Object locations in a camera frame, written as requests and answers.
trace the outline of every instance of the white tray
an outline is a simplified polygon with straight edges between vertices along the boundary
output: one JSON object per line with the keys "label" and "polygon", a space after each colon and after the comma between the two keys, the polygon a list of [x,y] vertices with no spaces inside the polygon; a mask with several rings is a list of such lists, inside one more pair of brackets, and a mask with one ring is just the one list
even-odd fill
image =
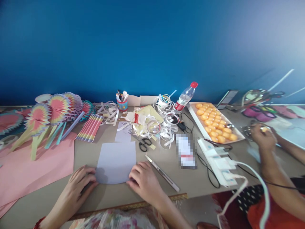
{"label": "white tray", "polygon": [[[195,123],[197,124],[197,126],[199,127],[199,130],[201,131],[202,135],[204,136],[204,138],[206,139],[209,139],[211,140],[209,134],[206,132],[206,130],[204,129],[204,127],[206,126],[204,124],[204,122],[198,117],[198,115],[196,114],[197,112],[197,108],[196,108],[196,104],[198,102],[189,102],[186,107],[188,108],[188,110],[190,111],[193,119],[195,120]],[[222,117],[222,120],[226,121],[227,123],[232,123],[230,122],[230,120],[227,119],[226,116],[224,116],[222,113],[221,113],[221,117]],[[242,133],[237,129],[237,128],[234,128],[234,130],[232,130],[232,133],[237,135],[238,137],[238,140],[236,141],[226,141],[225,144],[229,144],[229,143],[233,143],[233,142],[238,142],[238,141],[241,141],[241,140],[244,140],[245,137],[244,135],[242,135]]]}

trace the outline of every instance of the pink paper sheet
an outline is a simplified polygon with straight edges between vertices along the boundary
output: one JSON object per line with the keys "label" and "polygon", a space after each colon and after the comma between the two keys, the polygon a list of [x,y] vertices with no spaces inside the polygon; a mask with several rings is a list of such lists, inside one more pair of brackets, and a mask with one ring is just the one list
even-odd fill
{"label": "pink paper sheet", "polygon": [[31,141],[14,152],[0,151],[0,218],[21,197],[73,173],[74,139],[71,132],[59,145],[40,147],[36,161],[31,161]]}

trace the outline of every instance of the white power strip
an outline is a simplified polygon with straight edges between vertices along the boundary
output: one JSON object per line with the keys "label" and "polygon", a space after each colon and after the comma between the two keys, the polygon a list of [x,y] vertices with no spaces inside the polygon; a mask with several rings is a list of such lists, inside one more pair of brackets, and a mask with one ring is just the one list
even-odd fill
{"label": "white power strip", "polygon": [[215,147],[205,141],[203,138],[198,138],[197,140],[204,156],[206,157],[208,163],[210,164],[213,172],[215,173],[215,176],[217,177],[219,183],[225,187],[237,185],[237,182],[235,179],[226,179],[223,174],[230,173],[228,169],[220,169],[219,163],[215,162],[215,160],[221,159],[218,152],[215,150]]}

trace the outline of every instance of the orange clothing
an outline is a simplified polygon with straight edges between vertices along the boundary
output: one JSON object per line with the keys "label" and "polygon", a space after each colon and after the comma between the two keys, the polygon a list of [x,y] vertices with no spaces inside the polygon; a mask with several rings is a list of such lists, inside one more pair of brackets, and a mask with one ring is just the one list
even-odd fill
{"label": "orange clothing", "polygon": [[[265,197],[261,197],[261,200],[252,205],[248,211],[248,221],[253,229],[260,228],[260,220],[265,209]],[[284,209],[282,209],[270,196],[270,215],[266,223],[265,229],[304,229],[305,222],[301,221],[297,217],[291,215]]]}

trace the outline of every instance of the water bottle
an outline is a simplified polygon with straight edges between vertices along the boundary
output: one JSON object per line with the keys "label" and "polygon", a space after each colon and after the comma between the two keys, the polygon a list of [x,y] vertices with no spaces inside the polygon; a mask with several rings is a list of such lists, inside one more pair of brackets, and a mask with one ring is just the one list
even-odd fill
{"label": "water bottle", "polygon": [[191,85],[186,88],[180,95],[178,101],[176,102],[175,113],[180,114],[186,104],[192,99],[195,88],[198,86],[197,82],[192,82]]}

